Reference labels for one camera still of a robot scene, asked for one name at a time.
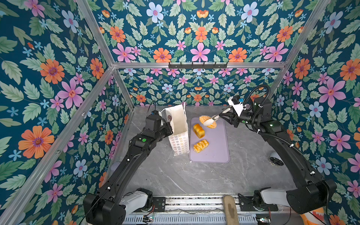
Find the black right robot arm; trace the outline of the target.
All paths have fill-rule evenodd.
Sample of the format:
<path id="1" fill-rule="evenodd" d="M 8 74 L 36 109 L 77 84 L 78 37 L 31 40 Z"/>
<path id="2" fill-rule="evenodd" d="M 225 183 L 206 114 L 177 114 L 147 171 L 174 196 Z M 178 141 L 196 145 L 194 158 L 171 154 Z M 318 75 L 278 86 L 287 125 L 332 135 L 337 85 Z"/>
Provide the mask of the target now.
<path id="1" fill-rule="evenodd" d="M 242 99 L 238 95 L 230 97 L 229 106 L 218 117 L 234 127 L 244 124 L 250 131 L 260 135 L 288 168 L 296 188 L 279 190 L 268 187 L 256 190 L 252 200 L 254 207 L 261 209 L 270 204 L 283 205 L 298 214 L 322 207 L 328 208 L 336 191 L 335 182 L 325 179 L 321 172 L 311 167 L 309 161 L 293 144 L 281 122 L 272 118 L 272 103 L 268 99 L 269 86 L 263 84 L 255 89 L 263 89 L 266 94 L 255 99 Z"/>

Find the white metal tongs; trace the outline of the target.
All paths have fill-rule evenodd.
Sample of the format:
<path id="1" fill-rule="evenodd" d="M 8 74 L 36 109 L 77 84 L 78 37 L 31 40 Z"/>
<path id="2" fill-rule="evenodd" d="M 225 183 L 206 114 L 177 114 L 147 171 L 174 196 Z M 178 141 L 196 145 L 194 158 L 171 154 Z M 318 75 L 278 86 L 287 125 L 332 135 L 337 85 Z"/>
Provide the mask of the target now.
<path id="1" fill-rule="evenodd" d="M 205 125 L 205 126 L 210 126 L 210 125 L 212 125 L 214 122 L 216 122 L 219 118 L 220 118 L 220 115 L 221 114 L 223 114 L 223 113 L 219 113 L 219 114 L 217 114 L 217 115 L 214 115 L 214 116 L 212 116 L 211 118 L 209 118 L 209 119 L 207 119 L 204 123 L 203 123 L 203 125 Z"/>

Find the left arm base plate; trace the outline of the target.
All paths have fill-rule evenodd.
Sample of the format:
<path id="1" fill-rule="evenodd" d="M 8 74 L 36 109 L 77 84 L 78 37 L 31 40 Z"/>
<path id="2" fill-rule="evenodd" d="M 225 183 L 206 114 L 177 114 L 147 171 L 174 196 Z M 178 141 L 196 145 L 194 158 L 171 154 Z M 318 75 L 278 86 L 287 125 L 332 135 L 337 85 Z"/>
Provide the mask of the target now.
<path id="1" fill-rule="evenodd" d="M 165 212 L 167 199 L 163 196 L 153 197 L 151 204 L 145 204 L 144 207 L 140 209 L 140 212 L 150 213 L 150 212 Z"/>

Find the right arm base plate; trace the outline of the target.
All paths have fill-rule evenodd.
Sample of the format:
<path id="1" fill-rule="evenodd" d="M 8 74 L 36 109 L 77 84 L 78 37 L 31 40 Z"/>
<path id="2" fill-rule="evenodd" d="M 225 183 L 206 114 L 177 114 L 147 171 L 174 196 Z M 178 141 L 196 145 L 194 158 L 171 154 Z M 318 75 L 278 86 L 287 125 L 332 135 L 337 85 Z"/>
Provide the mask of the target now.
<path id="1" fill-rule="evenodd" d="M 242 212 L 278 212 L 279 208 L 275 204 L 265 204 L 260 200 L 259 195 L 245 196 L 238 194 L 239 206 Z"/>

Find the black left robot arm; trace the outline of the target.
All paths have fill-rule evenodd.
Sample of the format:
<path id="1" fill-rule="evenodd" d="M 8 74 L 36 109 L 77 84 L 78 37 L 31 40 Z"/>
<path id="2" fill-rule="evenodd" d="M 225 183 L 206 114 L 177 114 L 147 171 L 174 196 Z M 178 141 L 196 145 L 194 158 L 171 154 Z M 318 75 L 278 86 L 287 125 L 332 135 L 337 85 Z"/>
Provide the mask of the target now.
<path id="1" fill-rule="evenodd" d="M 173 134 L 169 122 L 154 110 L 146 117 L 145 127 L 129 142 L 127 153 L 116 170 L 95 194 L 83 200 L 84 219 L 91 225 L 121 225 L 126 216 L 138 209 L 152 207 L 152 192 L 139 188 L 131 195 L 125 189 L 140 165 L 157 143 Z"/>

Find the white paper gift bag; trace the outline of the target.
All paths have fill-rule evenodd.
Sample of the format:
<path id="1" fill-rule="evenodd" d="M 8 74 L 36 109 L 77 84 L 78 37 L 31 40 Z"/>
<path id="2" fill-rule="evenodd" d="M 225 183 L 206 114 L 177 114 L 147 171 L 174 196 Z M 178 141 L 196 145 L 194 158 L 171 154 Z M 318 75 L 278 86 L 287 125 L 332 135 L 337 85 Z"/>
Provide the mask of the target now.
<path id="1" fill-rule="evenodd" d="M 183 104 L 167 107 L 160 112 L 166 122 L 170 123 L 173 134 L 169 142 L 174 156 L 189 153 L 189 134 L 185 106 Z"/>

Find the oval sesame bread roll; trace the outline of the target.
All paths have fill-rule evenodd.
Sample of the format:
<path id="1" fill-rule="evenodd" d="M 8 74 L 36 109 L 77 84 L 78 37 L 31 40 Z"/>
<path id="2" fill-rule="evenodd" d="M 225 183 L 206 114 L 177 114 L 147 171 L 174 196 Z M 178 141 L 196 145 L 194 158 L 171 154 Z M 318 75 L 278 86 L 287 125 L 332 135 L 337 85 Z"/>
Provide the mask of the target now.
<path id="1" fill-rule="evenodd" d="M 199 121 L 208 128 L 215 129 L 217 127 L 216 121 L 210 116 L 200 116 Z"/>

